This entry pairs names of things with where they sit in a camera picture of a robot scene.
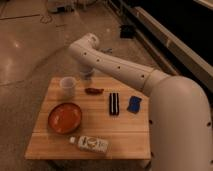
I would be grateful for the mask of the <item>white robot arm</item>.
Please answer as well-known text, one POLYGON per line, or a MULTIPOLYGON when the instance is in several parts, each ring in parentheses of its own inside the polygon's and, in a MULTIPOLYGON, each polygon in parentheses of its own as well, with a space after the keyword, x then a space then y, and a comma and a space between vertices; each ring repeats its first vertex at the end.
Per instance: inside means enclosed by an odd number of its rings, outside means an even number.
POLYGON ((99 38, 88 33, 69 45, 69 53, 81 73, 98 69, 149 98, 152 171, 213 171, 211 109, 201 86, 102 53, 99 44, 99 38))

